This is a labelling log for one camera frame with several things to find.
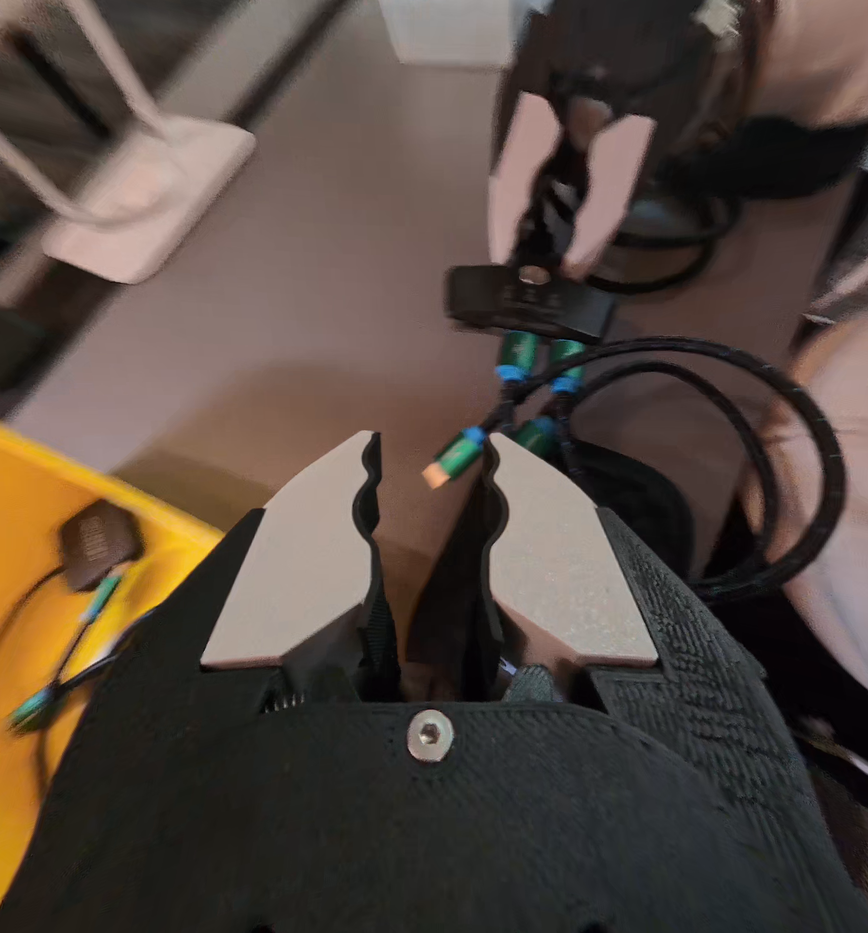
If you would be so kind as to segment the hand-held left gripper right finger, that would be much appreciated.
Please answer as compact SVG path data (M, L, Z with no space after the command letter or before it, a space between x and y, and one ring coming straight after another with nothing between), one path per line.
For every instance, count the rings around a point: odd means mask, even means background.
M417 602L408 660L457 667L652 667L657 648L600 510L555 467L503 434Z

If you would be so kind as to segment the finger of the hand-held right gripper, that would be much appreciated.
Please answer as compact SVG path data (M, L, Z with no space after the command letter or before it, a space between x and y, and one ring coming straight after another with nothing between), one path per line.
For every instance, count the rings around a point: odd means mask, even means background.
M587 193L561 261L562 276L581 281L592 273L626 219L658 129L646 115L627 114L600 124L589 138Z
M488 180L488 251L491 263L506 264L529 210L534 182L559 147L563 129L550 102L518 96L506 141Z

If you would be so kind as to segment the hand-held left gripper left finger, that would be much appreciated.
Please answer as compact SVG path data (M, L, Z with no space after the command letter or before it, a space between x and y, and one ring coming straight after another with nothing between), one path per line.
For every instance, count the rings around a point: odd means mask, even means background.
M381 435L362 430L266 504L201 657L204 670L353 671L383 594Z

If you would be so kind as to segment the black HDMI switch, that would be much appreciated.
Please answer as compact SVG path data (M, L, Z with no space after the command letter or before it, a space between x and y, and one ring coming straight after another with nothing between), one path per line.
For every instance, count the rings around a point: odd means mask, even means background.
M598 344L614 320L613 295L540 266L455 266L445 277L445 313L462 328Z

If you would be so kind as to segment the green HDMI plug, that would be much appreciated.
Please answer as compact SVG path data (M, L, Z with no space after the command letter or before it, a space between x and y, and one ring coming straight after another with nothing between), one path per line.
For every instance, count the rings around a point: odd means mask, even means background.
M819 505L798 541L774 562L766 561L783 515L783 498L768 449L743 413L711 382L683 366L661 359L645 359L611 368L588 382L582 381L583 369L609 357L647 352L685 356L703 356L740 369L763 382L778 400L786 403L807 429L821 468ZM643 337L614 344L590 346L570 340L551 342L547 368L521 384L517 393L515 427L509 435L539 457L556 450L564 472L568 469L572 441L570 419L586 399L608 386L635 375L664 375L691 386L727 419L739 437L758 479L763 504L759 535L753 551L738 565L717 577L692 582L696 595L707 604L718 605L757 598L783 588L822 553L833 537L847 499L848 473L833 427L811 397L777 367L740 349L698 338L678 336ZM497 428L499 402L485 420L461 431L440 451L425 469L424 477L433 489L456 481L483 453L488 435Z

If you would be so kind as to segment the person's right forearm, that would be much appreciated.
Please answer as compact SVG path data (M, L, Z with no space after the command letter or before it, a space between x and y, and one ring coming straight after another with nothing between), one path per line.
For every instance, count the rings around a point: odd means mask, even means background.
M868 123L868 1L776 2L752 113L810 129Z

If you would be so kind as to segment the yellow plastic bin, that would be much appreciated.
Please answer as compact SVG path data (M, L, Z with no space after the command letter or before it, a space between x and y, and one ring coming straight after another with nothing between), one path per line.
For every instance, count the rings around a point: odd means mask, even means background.
M47 581L11 615L41 577L57 567L58 530L92 502L131 512L145 552L67 666L72 676L109 652L122 631L163 601L223 533L113 477L75 463L0 424L0 901L20 865L41 806L36 738L8 729L14 709L51 678L90 602L62 576Z

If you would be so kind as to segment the person's beige clothing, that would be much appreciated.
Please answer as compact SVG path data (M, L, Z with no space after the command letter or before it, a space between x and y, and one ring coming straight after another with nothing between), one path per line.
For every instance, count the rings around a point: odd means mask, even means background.
M868 311L821 333L792 376L836 433L847 493L835 533L784 592L813 635L868 690Z

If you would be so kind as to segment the white stand base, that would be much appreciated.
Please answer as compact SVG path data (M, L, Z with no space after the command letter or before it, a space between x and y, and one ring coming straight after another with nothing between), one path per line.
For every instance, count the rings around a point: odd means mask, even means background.
M76 199L0 132L0 162L55 215L43 254L105 281L158 273L255 149L250 132L164 113L93 2L64 2L134 118Z

